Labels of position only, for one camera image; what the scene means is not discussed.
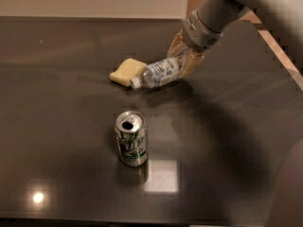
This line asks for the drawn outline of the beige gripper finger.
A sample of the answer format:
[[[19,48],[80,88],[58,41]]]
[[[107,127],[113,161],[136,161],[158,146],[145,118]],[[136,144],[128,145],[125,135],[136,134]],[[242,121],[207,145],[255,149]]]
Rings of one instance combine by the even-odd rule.
[[[173,38],[169,50],[167,52],[167,57],[184,57],[189,58],[190,48],[184,41],[183,30],[180,30]]]
[[[201,51],[185,49],[177,55],[179,62],[178,78],[184,78],[191,75],[204,60],[205,55]]]

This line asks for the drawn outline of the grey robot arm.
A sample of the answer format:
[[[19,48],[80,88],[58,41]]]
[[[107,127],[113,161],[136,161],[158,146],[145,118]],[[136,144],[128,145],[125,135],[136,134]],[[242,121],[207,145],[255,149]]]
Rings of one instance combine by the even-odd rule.
[[[229,24],[252,11],[285,50],[297,70],[303,69],[303,0],[204,0],[184,21],[168,56],[184,60],[181,74],[194,70],[204,52]]]

